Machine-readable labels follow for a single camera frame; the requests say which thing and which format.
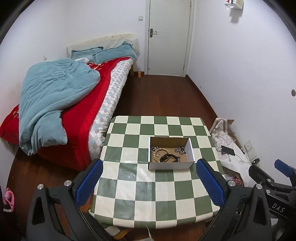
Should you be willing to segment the black smart watch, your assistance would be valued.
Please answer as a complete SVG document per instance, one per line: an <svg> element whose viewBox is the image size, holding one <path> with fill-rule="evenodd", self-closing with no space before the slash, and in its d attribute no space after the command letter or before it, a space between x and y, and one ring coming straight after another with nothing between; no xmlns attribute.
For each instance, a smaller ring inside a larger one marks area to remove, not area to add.
<svg viewBox="0 0 296 241"><path fill-rule="evenodd" d="M181 159L181 156L176 156L173 154L166 153L160 157L159 162L160 163L167 163L167 162L178 163L180 162L180 159Z"/></svg>

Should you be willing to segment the wall shelf with items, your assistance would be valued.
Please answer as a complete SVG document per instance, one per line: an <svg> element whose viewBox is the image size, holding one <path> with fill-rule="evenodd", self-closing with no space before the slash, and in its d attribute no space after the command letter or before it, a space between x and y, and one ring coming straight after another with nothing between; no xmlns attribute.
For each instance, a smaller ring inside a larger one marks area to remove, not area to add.
<svg viewBox="0 0 296 241"><path fill-rule="evenodd" d="M243 9L244 0L225 0L224 4L229 9Z"/></svg>

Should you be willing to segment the pink slipper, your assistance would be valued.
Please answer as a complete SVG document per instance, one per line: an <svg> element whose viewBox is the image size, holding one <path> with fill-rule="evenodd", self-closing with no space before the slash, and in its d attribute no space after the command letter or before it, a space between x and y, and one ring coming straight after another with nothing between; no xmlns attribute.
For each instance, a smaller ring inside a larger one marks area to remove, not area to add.
<svg viewBox="0 0 296 241"><path fill-rule="evenodd" d="M15 209L15 196L10 188L6 189L5 195L3 197L4 209L9 212L13 212Z"/></svg>

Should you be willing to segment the blue pillow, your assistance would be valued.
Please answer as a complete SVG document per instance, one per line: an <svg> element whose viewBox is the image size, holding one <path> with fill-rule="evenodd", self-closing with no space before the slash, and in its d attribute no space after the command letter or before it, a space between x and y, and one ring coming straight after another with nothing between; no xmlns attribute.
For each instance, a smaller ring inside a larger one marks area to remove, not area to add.
<svg viewBox="0 0 296 241"><path fill-rule="evenodd" d="M104 49L102 46L87 50L72 50L71 58L74 60L80 58L87 58L89 62L100 64L117 58L130 57L137 61L138 56L134 51L132 44L128 41L123 41L121 45L116 48Z"/></svg>

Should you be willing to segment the white wall socket strip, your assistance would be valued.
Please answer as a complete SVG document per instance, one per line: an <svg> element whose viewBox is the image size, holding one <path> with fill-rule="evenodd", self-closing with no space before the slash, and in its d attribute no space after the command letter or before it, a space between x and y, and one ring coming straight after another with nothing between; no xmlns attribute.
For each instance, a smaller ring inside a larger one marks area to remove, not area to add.
<svg viewBox="0 0 296 241"><path fill-rule="evenodd" d="M250 141L244 144L245 151L250 161L254 161L258 158L255 148L252 146Z"/></svg>

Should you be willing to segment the black smartphone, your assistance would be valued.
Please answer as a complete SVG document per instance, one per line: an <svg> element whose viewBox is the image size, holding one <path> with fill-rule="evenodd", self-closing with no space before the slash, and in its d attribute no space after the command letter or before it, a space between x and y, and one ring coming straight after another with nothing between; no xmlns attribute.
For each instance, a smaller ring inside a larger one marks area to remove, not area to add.
<svg viewBox="0 0 296 241"><path fill-rule="evenodd" d="M226 146L221 146L221 153L235 156L234 150Z"/></svg>

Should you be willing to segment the white red plastic bag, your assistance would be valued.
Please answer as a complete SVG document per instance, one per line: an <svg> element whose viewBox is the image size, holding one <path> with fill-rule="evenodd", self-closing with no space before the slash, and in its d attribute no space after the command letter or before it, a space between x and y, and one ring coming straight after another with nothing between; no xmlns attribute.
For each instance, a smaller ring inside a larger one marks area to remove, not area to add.
<svg viewBox="0 0 296 241"><path fill-rule="evenodd" d="M240 178L233 177L232 181L234 181L239 186L243 186L243 181Z"/></svg>

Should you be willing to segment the cream headboard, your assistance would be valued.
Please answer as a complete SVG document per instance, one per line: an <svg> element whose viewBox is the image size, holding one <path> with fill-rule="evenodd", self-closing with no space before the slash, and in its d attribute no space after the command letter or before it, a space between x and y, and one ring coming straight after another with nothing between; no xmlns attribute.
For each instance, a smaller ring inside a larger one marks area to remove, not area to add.
<svg viewBox="0 0 296 241"><path fill-rule="evenodd" d="M124 42L131 44L135 54L137 56L140 56L138 38L134 34L130 33L100 37L84 41L75 45L70 45L67 47L68 57L72 57L72 51L82 51L97 47L102 47L104 50L108 50L111 48L117 48L121 46Z"/></svg>

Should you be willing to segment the beige patterned tote bag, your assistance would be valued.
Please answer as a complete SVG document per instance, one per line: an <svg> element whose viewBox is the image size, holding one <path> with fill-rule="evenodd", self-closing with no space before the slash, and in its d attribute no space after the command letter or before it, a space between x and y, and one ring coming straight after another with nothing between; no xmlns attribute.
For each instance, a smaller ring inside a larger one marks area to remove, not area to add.
<svg viewBox="0 0 296 241"><path fill-rule="evenodd" d="M234 155L231 155L222 151L222 147L234 151L234 147L236 146L236 140L228 133L228 120L224 118L216 118L209 133L219 157L223 161L231 162L231 157L235 156L235 153Z"/></svg>

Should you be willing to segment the white cardboard box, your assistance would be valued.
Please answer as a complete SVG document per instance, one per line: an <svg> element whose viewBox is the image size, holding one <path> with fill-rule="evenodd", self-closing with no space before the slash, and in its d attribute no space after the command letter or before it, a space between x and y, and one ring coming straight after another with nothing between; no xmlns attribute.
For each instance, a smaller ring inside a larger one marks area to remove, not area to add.
<svg viewBox="0 0 296 241"><path fill-rule="evenodd" d="M195 162L189 138L151 137L149 139L148 169L187 170Z"/></svg>

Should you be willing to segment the orange bottle on floor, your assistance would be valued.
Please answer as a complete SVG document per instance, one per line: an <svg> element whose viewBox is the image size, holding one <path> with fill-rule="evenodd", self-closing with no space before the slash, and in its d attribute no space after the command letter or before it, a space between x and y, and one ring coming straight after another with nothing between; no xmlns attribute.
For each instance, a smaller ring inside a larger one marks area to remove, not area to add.
<svg viewBox="0 0 296 241"><path fill-rule="evenodd" d="M138 71L137 71L137 77L138 78L141 78L142 77L142 70L141 70L140 67L138 68Z"/></svg>

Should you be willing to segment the white paper sheet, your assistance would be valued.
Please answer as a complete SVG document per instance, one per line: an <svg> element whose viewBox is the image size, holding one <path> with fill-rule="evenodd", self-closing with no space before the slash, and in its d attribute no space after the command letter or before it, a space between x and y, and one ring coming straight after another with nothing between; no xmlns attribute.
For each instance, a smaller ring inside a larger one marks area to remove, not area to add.
<svg viewBox="0 0 296 241"><path fill-rule="evenodd" d="M219 157L222 166L231 171L239 173L244 186L253 187L256 183L248 173L248 170L251 166L250 161L248 161L248 159L244 156L243 152L239 149L237 145L234 147L234 152L235 156L231 157L231 162L223 161Z"/></svg>

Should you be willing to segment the red bed sheet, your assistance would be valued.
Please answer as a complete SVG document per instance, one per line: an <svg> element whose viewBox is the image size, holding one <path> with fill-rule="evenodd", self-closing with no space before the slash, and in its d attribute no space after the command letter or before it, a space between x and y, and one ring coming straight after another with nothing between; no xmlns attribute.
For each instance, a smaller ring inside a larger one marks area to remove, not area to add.
<svg viewBox="0 0 296 241"><path fill-rule="evenodd" d="M89 132L109 87L110 73L119 61L129 58L117 58L100 64L90 63L87 59L75 60L83 61L91 69L97 70L100 82L81 101L62 111L61 119L67 133L67 144L41 147L36 154L52 163L77 171L87 168L92 161L88 150ZM19 105L1 124L1 138L17 146L19 146Z"/></svg>

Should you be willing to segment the checkered mattress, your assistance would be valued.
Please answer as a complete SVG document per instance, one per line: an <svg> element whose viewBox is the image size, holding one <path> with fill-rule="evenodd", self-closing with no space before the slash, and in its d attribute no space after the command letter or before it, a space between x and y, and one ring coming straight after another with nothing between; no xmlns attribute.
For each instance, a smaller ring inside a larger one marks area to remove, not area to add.
<svg viewBox="0 0 296 241"><path fill-rule="evenodd" d="M89 132L88 150L92 160L100 157L108 126L133 62L131 58L121 60L110 73L109 87Z"/></svg>

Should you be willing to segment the wooden bed frame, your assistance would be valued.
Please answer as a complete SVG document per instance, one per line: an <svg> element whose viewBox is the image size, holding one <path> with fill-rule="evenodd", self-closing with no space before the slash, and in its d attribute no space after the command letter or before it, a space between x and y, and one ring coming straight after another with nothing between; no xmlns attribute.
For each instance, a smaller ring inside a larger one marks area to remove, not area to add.
<svg viewBox="0 0 296 241"><path fill-rule="evenodd" d="M130 75L130 76L133 76L133 75L134 75L133 67L134 67L134 66L132 65L131 68L130 68L130 71L129 71L129 75Z"/></svg>

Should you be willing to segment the green white checkered tablecloth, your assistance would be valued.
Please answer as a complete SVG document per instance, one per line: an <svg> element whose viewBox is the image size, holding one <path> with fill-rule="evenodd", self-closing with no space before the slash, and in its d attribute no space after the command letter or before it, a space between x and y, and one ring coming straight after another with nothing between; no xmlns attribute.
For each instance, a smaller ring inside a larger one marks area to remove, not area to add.
<svg viewBox="0 0 296 241"><path fill-rule="evenodd" d="M194 160L222 165L201 118L116 116L109 125L90 214L105 227L168 228L214 217L211 201L196 167L187 170L148 169L151 137L190 138Z"/></svg>

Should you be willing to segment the blue duvet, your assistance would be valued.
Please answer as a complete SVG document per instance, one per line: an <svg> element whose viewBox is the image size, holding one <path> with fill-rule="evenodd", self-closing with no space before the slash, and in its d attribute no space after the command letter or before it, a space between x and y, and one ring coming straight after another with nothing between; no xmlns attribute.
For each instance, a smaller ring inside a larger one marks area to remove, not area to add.
<svg viewBox="0 0 296 241"><path fill-rule="evenodd" d="M81 101L99 82L99 72L83 61L63 58L30 67L20 95L20 148L30 156L41 147L67 144L62 111Z"/></svg>

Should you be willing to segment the black charger plug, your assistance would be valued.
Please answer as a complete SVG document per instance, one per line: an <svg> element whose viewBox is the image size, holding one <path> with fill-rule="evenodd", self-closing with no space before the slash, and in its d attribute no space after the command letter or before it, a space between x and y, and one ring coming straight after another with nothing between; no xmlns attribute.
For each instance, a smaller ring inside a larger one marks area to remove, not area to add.
<svg viewBox="0 0 296 241"><path fill-rule="evenodd" d="M252 163L253 165L257 165L259 162L260 162L260 159L259 159L259 158L256 158L256 159L254 159L251 163Z"/></svg>

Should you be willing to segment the white door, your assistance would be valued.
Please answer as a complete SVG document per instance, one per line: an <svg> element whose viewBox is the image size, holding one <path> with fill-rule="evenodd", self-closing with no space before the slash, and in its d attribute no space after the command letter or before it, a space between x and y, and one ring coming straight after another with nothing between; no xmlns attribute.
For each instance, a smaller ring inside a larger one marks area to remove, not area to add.
<svg viewBox="0 0 296 241"><path fill-rule="evenodd" d="M194 1L146 1L146 75L185 76L193 21Z"/></svg>

